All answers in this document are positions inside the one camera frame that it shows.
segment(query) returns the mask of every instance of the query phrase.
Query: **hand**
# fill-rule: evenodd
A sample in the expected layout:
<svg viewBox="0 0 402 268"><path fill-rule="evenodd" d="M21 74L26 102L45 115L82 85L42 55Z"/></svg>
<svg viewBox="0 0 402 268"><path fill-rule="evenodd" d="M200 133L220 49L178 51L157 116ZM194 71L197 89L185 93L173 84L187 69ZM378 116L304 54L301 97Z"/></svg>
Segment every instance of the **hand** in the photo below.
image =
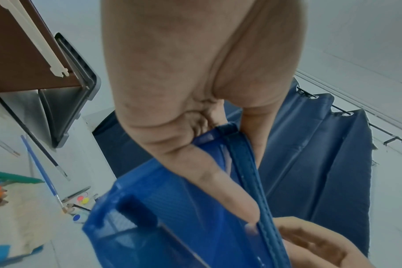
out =
<svg viewBox="0 0 402 268"><path fill-rule="evenodd" d="M240 130L260 164L300 58L303 21L301 0L104 0L118 120L166 168L256 223L255 201L191 142L226 123L226 99L243 108Z"/></svg>
<svg viewBox="0 0 402 268"><path fill-rule="evenodd" d="M293 268L373 268L348 239L295 217L274 218Z"/></svg>

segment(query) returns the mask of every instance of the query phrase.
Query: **curtain rod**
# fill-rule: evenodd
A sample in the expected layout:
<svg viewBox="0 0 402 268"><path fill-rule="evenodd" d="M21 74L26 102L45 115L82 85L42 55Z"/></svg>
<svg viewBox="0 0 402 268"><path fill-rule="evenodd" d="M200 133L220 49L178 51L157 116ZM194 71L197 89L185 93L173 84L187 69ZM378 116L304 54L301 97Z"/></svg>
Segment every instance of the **curtain rod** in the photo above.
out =
<svg viewBox="0 0 402 268"><path fill-rule="evenodd" d="M303 94L305 94L307 97L316 97L316 98L317 98L316 95L311 94L311 93L305 91L304 89L302 89L302 88L299 87L299 86L297 86L297 89L298 89L299 91L301 91ZM346 114L348 114L348 115L352 115L351 112L348 112L348 111L346 111L346 110L344 110L344 109L341 109L341 108L339 108L338 106L335 106L335 105L333 105L333 104L332 104L332 107L334 107L334 108L340 110L340 111L343 112L343 113L346 113ZM387 141L385 141L385 142L383 143L385 146L387 146L389 143L391 143L391 142L393 142L393 141L396 141L396 140L399 140L399 141L401 141L401 143L402 143L402 138L400 138L399 136L396 136L396 135L392 134L391 132L389 132L389 131L387 131L387 130L385 130L385 129L383 129L383 128L380 128L380 127L378 127L377 125L374 125L374 124L369 123L369 126L371 126L371 127L375 128L375 129L377 129L377 130L379 130L379 131L381 131L381 132L383 132L383 133L385 133L385 134L391 136L391 139L389 139L389 140L387 140Z"/></svg>

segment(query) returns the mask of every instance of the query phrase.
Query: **blue mesh bag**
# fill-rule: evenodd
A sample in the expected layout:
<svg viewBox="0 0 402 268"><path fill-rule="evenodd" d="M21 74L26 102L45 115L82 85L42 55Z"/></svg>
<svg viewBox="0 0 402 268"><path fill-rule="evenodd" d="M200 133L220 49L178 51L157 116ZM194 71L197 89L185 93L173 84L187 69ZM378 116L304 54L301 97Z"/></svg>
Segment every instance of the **blue mesh bag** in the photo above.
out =
<svg viewBox="0 0 402 268"><path fill-rule="evenodd" d="M152 159L99 198L83 230L104 268L290 268L254 155L235 124L193 142L258 203L258 233L184 178Z"/></svg>

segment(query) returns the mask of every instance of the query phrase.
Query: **green pencil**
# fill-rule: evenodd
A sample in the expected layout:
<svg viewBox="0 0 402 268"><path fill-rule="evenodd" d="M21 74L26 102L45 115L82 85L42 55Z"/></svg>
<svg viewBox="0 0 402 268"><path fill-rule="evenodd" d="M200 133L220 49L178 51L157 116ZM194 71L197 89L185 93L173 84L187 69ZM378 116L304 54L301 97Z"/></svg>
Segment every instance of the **green pencil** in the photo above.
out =
<svg viewBox="0 0 402 268"><path fill-rule="evenodd" d="M8 181L8 182L18 182L18 183L43 183L44 181L41 179L36 179L32 177L26 177L11 173L0 172L0 181Z"/></svg>

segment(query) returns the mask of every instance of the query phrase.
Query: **finger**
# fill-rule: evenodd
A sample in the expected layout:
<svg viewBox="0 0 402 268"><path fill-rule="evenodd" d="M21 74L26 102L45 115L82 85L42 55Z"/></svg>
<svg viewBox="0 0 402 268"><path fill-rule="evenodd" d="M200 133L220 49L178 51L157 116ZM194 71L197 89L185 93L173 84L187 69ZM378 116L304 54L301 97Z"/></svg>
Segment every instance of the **finger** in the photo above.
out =
<svg viewBox="0 0 402 268"><path fill-rule="evenodd" d="M243 109L240 131L247 136L251 143L257 167L262 161L267 138L282 102L279 101L264 107Z"/></svg>
<svg viewBox="0 0 402 268"><path fill-rule="evenodd" d="M283 237L295 235L316 245L334 245L343 251L347 251L352 244L338 233L296 217L274 218L273 222Z"/></svg>
<svg viewBox="0 0 402 268"><path fill-rule="evenodd" d="M260 210L254 199L234 182L205 151L189 144L156 156L167 169L188 179L248 223L257 223Z"/></svg>
<svg viewBox="0 0 402 268"><path fill-rule="evenodd" d="M294 245L286 240L283 242L293 268L337 268L303 247Z"/></svg>

